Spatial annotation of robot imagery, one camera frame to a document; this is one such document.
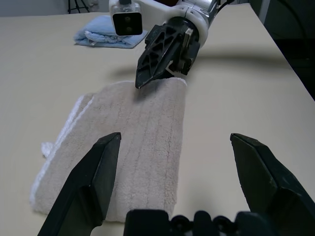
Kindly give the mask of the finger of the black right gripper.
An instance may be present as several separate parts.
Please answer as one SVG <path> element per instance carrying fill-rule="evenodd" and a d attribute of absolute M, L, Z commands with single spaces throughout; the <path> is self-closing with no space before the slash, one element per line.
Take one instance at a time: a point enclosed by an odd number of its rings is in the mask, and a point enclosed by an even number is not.
<path fill-rule="evenodd" d="M 145 51 L 137 63 L 135 78 L 135 87 L 137 89 L 154 81 L 154 71 L 158 62 L 158 55 L 154 52 L 154 46 L 171 36 L 176 38 L 176 30 L 170 24 L 155 25 L 148 33 L 145 38 Z"/>
<path fill-rule="evenodd" d="M 179 61 L 181 43 L 181 39 L 171 36 L 154 46 L 154 52 L 158 55 L 154 80 L 173 77 Z"/>

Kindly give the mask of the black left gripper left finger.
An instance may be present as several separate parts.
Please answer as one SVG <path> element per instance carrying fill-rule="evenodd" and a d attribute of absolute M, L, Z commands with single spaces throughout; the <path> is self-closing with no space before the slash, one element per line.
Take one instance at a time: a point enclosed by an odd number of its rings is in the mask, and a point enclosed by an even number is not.
<path fill-rule="evenodd" d="M 121 134 L 100 138 L 72 169 L 40 236 L 89 236 L 105 220 L 114 188 Z"/>

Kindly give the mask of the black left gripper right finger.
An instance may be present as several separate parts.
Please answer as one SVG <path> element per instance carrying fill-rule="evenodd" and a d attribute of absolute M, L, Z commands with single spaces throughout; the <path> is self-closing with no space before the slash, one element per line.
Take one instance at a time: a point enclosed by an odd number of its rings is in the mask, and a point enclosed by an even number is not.
<path fill-rule="evenodd" d="M 250 210 L 266 214 L 282 236 L 313 236 L 315 203 L 295 175 L 258 140 L 237 133 L 230 140 Z"/>

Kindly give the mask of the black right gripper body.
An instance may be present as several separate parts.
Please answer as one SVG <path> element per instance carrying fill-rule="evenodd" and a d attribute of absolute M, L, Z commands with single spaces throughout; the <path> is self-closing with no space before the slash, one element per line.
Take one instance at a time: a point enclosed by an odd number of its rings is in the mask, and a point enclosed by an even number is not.
<path fill-rule="evenodd" d="M 168 24 L 175 27 L 176 38 L 182 40 L 175 72 L 187 75 L 200 49 L 198 29 L 190 20 L 184 17 L 171 18 Z"/>

